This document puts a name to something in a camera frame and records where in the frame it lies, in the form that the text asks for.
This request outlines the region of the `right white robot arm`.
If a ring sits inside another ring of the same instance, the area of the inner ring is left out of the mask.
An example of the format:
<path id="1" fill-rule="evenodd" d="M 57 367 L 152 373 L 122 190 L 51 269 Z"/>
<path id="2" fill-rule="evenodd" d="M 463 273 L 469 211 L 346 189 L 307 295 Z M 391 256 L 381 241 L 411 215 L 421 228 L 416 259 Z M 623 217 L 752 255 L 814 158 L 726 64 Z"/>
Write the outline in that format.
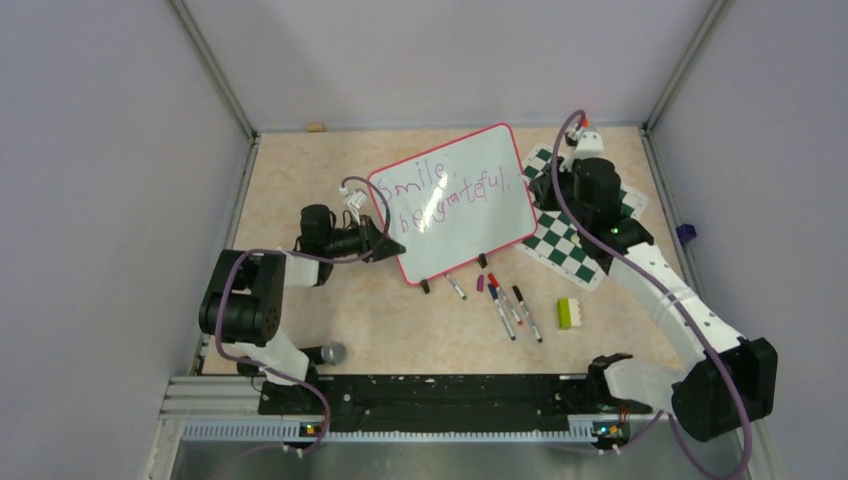
<path id="1" fill-rule="evenodd" d="M 654 237 L 624 214 L 621 178 L 603 158 L 543 162 L 530 190 L 536 206 L 562 212 L 581 248 L 611 279 L 625 287 L 676 352 L 670 368 L 618 353 L 588 367 L 586 397 L 600 412 L 625 400 L 671 414 L 692 438 L 706 442 L 774 408 L 778 354 L 764 338 L 749 340 L 719 318 L 670 267 Z"/>

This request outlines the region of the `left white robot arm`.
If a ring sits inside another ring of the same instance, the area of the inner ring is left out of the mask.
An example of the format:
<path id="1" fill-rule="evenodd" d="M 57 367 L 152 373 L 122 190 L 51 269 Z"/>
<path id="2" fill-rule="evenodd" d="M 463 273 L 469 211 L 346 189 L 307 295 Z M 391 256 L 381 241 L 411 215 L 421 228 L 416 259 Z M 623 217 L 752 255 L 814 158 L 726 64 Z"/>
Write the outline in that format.
<path id="1" fill-rule="evenodd" d="M 340 261 L 375 262 L 399 256 L 405 246 L 380 230 L 368 215 L 342 227 L 328 206 L 301 210 L 300 236 L 293 252 L 220 253 L 199 307 L 200 330 L 244 353 L 243 363 L 284 386 L 283 401 L 297 413 L 319 404 L 320 386 L 307 377 L 322 364 L 327 347 L 297 348 L 282 332 L 284 290 L 324 285 Z"/>

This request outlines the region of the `pink framed whiteboard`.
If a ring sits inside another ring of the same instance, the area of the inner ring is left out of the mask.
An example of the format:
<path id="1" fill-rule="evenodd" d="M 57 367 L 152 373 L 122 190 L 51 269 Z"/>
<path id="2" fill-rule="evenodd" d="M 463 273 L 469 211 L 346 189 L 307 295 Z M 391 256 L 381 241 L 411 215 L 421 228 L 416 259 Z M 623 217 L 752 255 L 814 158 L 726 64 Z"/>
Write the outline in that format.
<path id="1" fill-rule="evenodd" d="M 538 229 L 513 129 L 498 123 L 386 165 L 371 197 L 404 281 L 417 286 Z"/>

